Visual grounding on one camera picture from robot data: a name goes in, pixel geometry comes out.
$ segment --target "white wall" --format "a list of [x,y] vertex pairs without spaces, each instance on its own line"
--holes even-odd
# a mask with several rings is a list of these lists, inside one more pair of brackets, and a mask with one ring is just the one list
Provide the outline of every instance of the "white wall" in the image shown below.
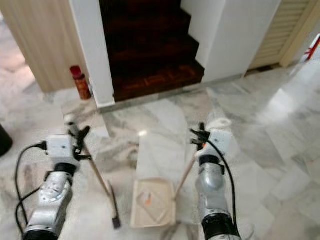
[[99,0],[69,0],[98,108],[115,104]]
[[202,82],[244,74],[281,0],[225,0]]
[[181,8],[191,15],[189,35],[200,45],[196,60],[205,68],[218,29],[225,0],[182,0]]
[[300,61],[300,59],[305,55],[305,52],[308,50],[308,48],[311,46],[313,41],[315,40],[316,36],[320,33],[320,21],[316,24],[313,31],[309,33],[309,35],[306,37],[302,47],[298,51],[298,53],[295,55],[293,63],[296,63]]

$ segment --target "red object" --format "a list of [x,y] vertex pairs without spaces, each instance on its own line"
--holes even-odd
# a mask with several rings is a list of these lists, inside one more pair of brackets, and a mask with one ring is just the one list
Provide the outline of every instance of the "red object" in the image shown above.
[[317,50],[318,45],[320,44],[320,35],[318,35],[318,39],[315,42],[313,47],[309,47],[308,51],[305,54],[309,54],[308,58],[306,59],[306,61],[309,61],[312,56],[314,55],[315,51]]
[[91,98],[91,93],[88,87],[88,83],[86,81],[86,76],[82,73],[80,67],[72,66],[70,67],[70,72],[74,79],[76,88],[78,89],[80,98],[82,100],[88,100]]

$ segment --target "spray can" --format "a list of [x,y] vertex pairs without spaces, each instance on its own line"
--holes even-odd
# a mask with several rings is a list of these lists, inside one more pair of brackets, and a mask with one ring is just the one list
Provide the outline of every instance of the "spray can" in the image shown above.
[[70,67],[70,72],[74,79],[76,88],[78,89],[80,98],[82,100],[88,100],[91,98],[91,93],[86,81],[86,76],[82,73],[78,65]]

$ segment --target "doorframe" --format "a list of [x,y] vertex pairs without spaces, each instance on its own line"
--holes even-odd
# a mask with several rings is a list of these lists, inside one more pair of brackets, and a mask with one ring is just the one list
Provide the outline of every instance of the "doorframe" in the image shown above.
[[320,0],[316,0],[314,5],[312,5],[312,9],[310,9],[310,14],[306,17],[299,32],[295,35],[290,46],[288,47],[288,49],[285,51],[284,55],[280,59],[279,64],[281,67],[287,68],[294,61],[294,58],[297,52],[300,50],[301,46],[304,44],[309,33],[313,31],[316,24],[320,21],[319,13],[320,13]]

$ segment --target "black cable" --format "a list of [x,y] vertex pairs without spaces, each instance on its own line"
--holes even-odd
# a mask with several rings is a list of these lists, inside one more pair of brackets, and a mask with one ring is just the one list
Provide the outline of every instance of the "black cable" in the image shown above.
[[[25,149],[22,150],[22,152],[20,153],[20,155],[18,157],[18,161],[15,166],[14,183],[15,183],[15,190],[18,195],[19,201],[21,201],[21,199],[22,199],[21,192],[20,192],[19,185],[18,185],[19,167],[20,167],[20,163],[21,163],[22,157],[25,154],[25,152],[29,149],[32,149],[32,148],[40,148],[42,150],[47,150],[47,142],[42,141],[41,143],[33,144],[33,145],[26,147]],[[21,203],[21,208],[22,208],[22,213],[23,213],[23,218],[24,218],[25,224],[27,225],[28,224],[28,216],[27,216],[27,212],[26,212],[26,209],[25,209],[25,206],[23,203]]]
[[224,158],[224,155],[221,153],[221,151],[210,141],[207,140],[207,143],[209,143],[219,154],[220,158],[222,159],[225,168],[229,174],[230,177],[230,182],[231,182],[231,189],[232,189],[232,212],[233,212],[233,224],[234,224],[234,228],[236,230],[236,233],[240,236],[239,234],[239,230],[238,230],[238,224],[237,224],[237,211],[236,211],[236,190],[235,190],[235,182],[234,182],[234,178],[232,176],[231,170],[229,168],[229,165],[226,161],[226,159]]
[[33,190],[32,192],[28,193],[27,195],[25,195],[24,197],[21,198],[21,200],[19,201],[19,203],[16,205],[16,208],[15,208],[15,221],[16,221],[16,225],[18,226],[19,228],[19,231],[21,233],[21,239],[24,238],[24,230],[21,226],[21,223],[19,221],[19,216],[18,216],[18,210],[19,210],[19,207],[23,206],[23,202],[24,200],[26,200],[27,198],[29,198],[31,195],[35,194],[36,192],[38,192],[40,190],[40,187],[38,187],[37,189]]

